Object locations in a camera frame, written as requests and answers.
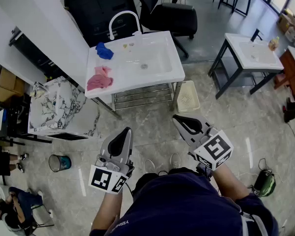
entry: gray floor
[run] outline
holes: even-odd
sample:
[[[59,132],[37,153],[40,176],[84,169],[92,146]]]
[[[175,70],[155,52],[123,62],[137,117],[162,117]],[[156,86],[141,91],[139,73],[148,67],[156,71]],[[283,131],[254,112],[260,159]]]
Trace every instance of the gray floor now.
[[[193,80],[200,100],[197,113],[204,115],[219,129],[223,129],[235,146],[227,165],[246,185],[253,184],[259,173],[261,158],[275,173],[277,186],[274,193],[262,198],[276,217],[279,226],[287,219],[283,235],[295,234],[295,137],[290,127],[282,121],[281,106],[289,91],[286,88],[273,90],[269,83],[261,91],[250,96],[249,88],[230,88],[219,99],[215,99],[216,88],[207,76],[210,62],[184,65],[186,79]],[[82,141],[54,140],[52,145],[26,141],[26,146],[9,147],[10,152],[29,153],[22,162],[26,173],[15,170],[7,183],[22,189],[28,187],[44,194],[44,203],[54,211],[55,227],[38,229],[38,236],[88,235],[91,222],[103,198],[103,192],[88,187],[90,165],[95,162],[101,143],[110,132],[129,126],[134,131],[132,160],[135,171],[129,180],[133,189],[143,175],[146,159],[155,162],[157,170],[169,169],[172,153],[179,153],[182,166],[195,169],[197,162],[187,155],[188,146],[176,131],[173,112],[166,103],[122,110],[123,120],[114,119],[101,111],[98,124],[100,139]],[[295,120],[290,122],[295,132]],[[53,173],[48,166],[52,154],[68,155],[72,168]],[[127,188],[123,190],[122,214],[132,204]]]
[[[194,6],[197,12],[198,31],[192,40],[187,36],[178,37],[178,40],[189,52],[189,58],[185,59],[183,53],[178,49],[182,62],[190,63],[215,59],[226,32],[252,36],[256,28],[258,28],[263,33],[263,39],[266,41],[270,41],[277,36],[280,37],[280,46],[277,50],[279,55],[287,48],[288,41],[276,25],[277,14],[262,0],[251,0],[247,17],[238,13],[231,14],[231,8],[224,5],[221,5],[218,10],[219,1],[215,0],[212,3],[212,0],[186,0],[186,4]],[[246,11],[247,3],[248,0],[238,0],[236,7]]]

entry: marble cabinet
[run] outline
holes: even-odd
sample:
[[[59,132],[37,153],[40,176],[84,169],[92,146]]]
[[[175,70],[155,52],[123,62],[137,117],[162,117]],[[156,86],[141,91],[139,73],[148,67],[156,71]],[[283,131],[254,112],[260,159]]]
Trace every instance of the marble cabinet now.
[[[65,140],[97,137],[98,105],[64,77],[44,84],[48,90],[30,101],[28,133]]]

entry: laundry basket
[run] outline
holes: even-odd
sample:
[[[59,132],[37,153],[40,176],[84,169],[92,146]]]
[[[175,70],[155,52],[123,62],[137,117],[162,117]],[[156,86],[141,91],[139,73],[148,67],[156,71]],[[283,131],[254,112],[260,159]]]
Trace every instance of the laundry basket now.
[[[179,113],[195,111],[200,108],[200,103],[193,81],[184,81],[181,85],[177,99]]]

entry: dark blue t-shirt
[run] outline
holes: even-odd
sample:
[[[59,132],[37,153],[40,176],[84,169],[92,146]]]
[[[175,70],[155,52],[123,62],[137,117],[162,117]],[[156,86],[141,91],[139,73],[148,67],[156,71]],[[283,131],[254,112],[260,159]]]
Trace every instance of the dark blue t-shirt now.
[[[278,235],[276,220],[254,194],[235,204],[220,197],[205,177],[171,174],[148,182],[110,235],[242,236],[240,210],[259,216],[269,236]],[[93,230],[90,236],[105,232]]]

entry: blue trash can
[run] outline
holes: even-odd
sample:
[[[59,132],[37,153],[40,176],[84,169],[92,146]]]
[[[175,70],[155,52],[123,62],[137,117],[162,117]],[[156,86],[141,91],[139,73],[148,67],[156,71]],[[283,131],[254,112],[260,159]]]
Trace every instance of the blue trash can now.
[[[66,155],[51,155],[49,157],[49,167],[53,172],[70,169],[71,160]]]

